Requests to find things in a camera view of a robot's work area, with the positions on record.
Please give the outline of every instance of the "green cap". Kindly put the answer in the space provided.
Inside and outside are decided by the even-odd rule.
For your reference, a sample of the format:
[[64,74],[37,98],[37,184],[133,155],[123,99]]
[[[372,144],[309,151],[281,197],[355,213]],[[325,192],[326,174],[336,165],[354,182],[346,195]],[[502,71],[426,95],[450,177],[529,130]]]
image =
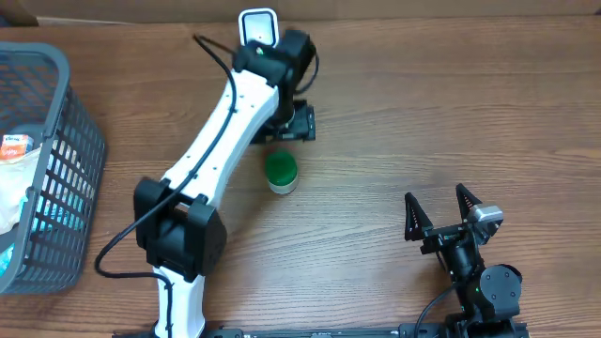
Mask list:
[[275,186],[286,186],[297,177],[297,163],[290,153],[278,150],[265,160],[267,180]]

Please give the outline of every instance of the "wooden table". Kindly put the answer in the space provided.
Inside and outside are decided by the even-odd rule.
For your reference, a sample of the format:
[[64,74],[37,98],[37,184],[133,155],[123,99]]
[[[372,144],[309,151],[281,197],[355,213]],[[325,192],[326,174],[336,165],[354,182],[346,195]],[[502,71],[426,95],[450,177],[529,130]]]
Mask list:
[[[532,336],[601,335],[601,20],[293,24],[321,56],[306,95],[317,140],[282,145],[300,166],[284,197],[262,174],[266,149],[247,150],[223,200],[230,237],[207,280],[208,320],[246,330],[415,321],[449,281],[434,255],[404,241],[403,194],[448,225],[463,182],[505,211],[483,258],[523,273],[518,319]],[[181,156],[223,90],[193,32],[238,39],[229,23],[0,30],[68,55],[110,146],[81,281],[60,295],[1,298],[0,336],[109,337],[156,320],[154,280],[107,280],[92,261],[131,222],[136,183]],[[104,266],[150,269],[134,236]],[[426,321],[457,309],[450,297]]]

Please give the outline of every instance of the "small bottle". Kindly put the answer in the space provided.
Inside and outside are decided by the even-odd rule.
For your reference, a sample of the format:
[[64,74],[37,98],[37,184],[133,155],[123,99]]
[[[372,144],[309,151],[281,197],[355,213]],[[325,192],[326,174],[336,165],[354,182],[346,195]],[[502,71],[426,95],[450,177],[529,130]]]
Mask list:
[[299,185],[299,171],[294,157],[285,150],[277,150],[265,160],[265,174],[273,192],[287,194]]

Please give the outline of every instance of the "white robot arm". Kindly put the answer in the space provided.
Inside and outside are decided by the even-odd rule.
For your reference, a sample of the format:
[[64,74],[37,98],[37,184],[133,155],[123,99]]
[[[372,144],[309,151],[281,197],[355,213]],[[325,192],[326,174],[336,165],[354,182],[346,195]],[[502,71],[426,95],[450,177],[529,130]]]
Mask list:
[[[144,179],[138,184],[134,194],[135,218],[143,219],[136,229],[138,245],[146,250],[146,260],[154,272],[171,284],[169,290],[164,279],[159,280],[160,318],[155,336],[196,338],[205,327],[205,276],[212,272],[227,237],[216,210],[246,147],[269,138],[315,139],[312,107],[305,101],[292,100],[315,54],[315,46],[300,31],[286,31],[275,48],[256,41],[240,47],[231,71],[236,90],[232,90],[231,83],[226,85],[193,144],[161,182]],[[218,138],[230,115],[234,92],[235,112]],[[217,143],[209,150],[216,138]],[[198,170],[191,173],[207,151],[210,152]],[[159,211],[150,211],[192,174],[192,180],[173,201]]]

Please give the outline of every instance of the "plastic container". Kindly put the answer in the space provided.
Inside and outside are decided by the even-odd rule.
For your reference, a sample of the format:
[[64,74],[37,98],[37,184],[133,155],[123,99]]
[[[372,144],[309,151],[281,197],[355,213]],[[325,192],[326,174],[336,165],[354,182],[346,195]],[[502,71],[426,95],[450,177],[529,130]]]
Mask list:
[[265,160],[265,175],[270,189],[278,194],[287,194],[299,185],[299,169],[294,157],[285,150],[277,150]]
[[53,46],[0,42],[0,134],[12,131],[42,149],[19,224],[0,236],[0,253],[12,248],[0,293],[60,291],[84,267],[106,145]]

